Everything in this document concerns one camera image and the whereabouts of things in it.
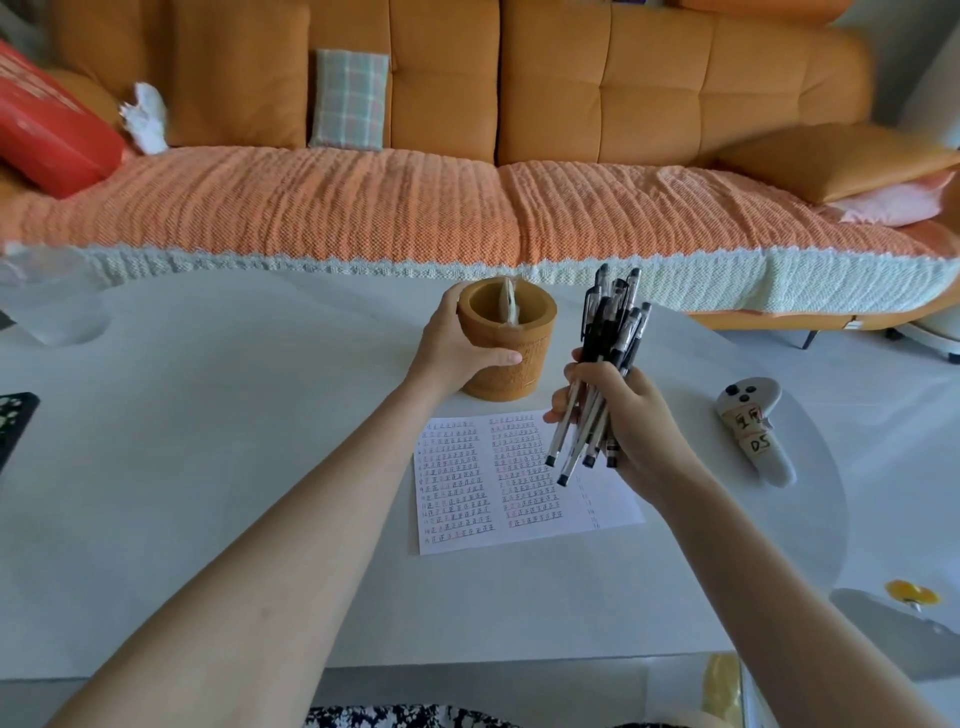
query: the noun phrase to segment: sheet of paper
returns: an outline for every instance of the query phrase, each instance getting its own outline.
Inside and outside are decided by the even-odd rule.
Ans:
[[[559,468],[543,464],[555,427],[543,412],[427,424],[414,450],[421,555],[643,523],[639,497],[602,456],[557,485]]]

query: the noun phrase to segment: pink pillow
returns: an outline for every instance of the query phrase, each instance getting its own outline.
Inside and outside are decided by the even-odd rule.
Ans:
[[[943,211],[941,197],[954,171],[947,169],[918,180],[891,184],[828,203],[823,213],[838,223],[886,225],[899,228],[936,217]]]

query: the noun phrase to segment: wooden pen cup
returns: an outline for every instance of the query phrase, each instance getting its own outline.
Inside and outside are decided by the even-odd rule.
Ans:
[[[505,325],[500,320],[503,283],[503,278],[478,280],[464,289],[457,306],[460,325],[474,346],[503,347],[523,355],[519,364],[482,369],[464,385],[463,391],[479,400],[519,400],[537,389],[557,320],[557,304],[549,293],[526,280],[516,280],[519,325]]]

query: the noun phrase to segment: sofa leg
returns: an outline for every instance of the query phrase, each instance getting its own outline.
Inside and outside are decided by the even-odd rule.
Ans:
[[[804,341],[804,345],[802,346],[802,349],[803,349],[804,351],[806,351],[807,349],[810,348],[810,344],[812,344],[812,343],[813,343],[813,340],[814,340],[815,338],[817,338],[817,334],[818,334],[818,333],[820,333],[820,330],[819,330],[819,329],[815,329],[815,330],[811,331],[809,334],[806,335],[806,341]]]

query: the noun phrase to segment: hand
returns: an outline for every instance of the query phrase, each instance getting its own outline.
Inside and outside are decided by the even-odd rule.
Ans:
[[[452,395],[481,369],[507,367],[523,359],[520,352],[484,349],[469,342],[457,317],[457,302],[467,286],[467,282],[457,283],[444,293],[423,329],[420,347],[407,373],[408,380],[434,387],[440,397]]]
[[[573,352],[580,358],[580,349]],[[657,385],[639,369],[626,378],[609,362],[577,364],[564,368],[568,381],[574,378],[600,390],[610,410],[613,434],[620,444],[617,472],[640,497],[661,510],[665,496],[680,485],[713,482],[707,467],[690,447]],[[569,389],[553,395],[553,409],[543,415],[559,422],[566,410]]]

